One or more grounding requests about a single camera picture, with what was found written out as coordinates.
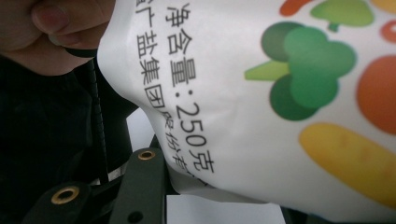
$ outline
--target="white plastic bag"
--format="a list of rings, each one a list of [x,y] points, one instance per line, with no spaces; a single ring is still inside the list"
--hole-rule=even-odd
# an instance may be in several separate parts
[[[180,193],[395,221],[395,8],[118,0],[98,62]]]

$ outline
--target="metal grommet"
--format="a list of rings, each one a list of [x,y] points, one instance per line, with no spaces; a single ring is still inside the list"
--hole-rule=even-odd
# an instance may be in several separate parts
[[[52,198],[51,202],[53,204],[65,204],[70,203],[75,200],[79,194],[79,188],[75,186],[68,186],[63,189],[58,190]]]
[[[148,161],[155,157],[155,153],[153,151],[144,151],[141,152],[137,158],[141,161]]]

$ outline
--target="green broccoli illustration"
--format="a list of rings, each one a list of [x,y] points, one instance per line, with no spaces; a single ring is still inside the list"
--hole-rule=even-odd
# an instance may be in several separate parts
[[[338,26],[366,26],[374,21],[374,15],[362,0],[327,0],[311,11],[311,15],[329,21],[329,30],[337,32]]]
[[[337,91],[337,78],[355,64],[355,53],[340,42],[329,42],[315,28],[299,28],[285,38],[292,73],[290,84],[294,100],[308,108],[320,108],[331,102]]]
[[[283,119],[302,120],[328,105],[338,92],[338,78],[356,63],[351,47],[329,41],[319,29],[280,22],[262,36],[272,60],[248,69],[247,80],[274,81],[270,103]]]

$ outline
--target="black clothing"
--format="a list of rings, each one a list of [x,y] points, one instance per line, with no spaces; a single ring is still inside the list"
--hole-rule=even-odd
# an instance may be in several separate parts
[[[126,117],[136,106],[98,75],[108,170],[131,151]],[[0,59],[0,223],[21,219],[46,190],[98,177],[92,98],[84,74],[43,77]]]

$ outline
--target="orange illustration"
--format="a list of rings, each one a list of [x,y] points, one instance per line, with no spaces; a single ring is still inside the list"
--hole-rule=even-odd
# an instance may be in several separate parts
[[[396,134],[396,55],[375,60],[361,77],[358,104],[377,128]]]
[[[381,35],[389,42],[396,43],[396,21],[387,22],[381,29]]]
[[[296,14],[300,8],[312,0],[286,0],[280,8],[280,14],[282,16],[292,16]]]

